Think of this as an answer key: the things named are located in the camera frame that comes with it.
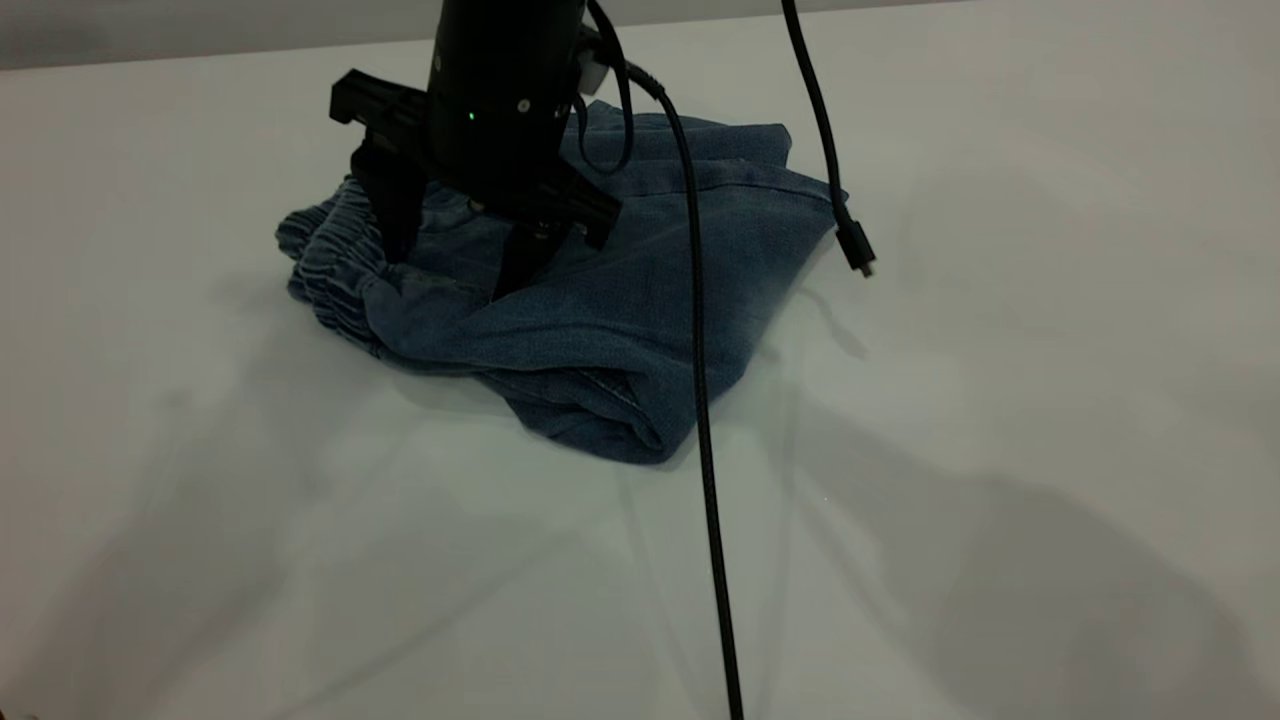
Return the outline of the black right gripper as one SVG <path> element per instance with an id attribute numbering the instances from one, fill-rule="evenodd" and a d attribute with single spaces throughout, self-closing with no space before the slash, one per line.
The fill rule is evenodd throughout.
<path id="1" fill-rule="evenodd" d="M 407 259 L 422 199 L 439 184 L 512 225 L 492 292 L 497 302 L 530 286 L 577 225 L 602 246 L 622 204 L 561 155 L 573 90 L 549 99 L 512 87 L 434 78 L 425 90 L 351 70 L 332 88 L 330 115 L 358 123 L 351 156 L 389 264 Z"/>

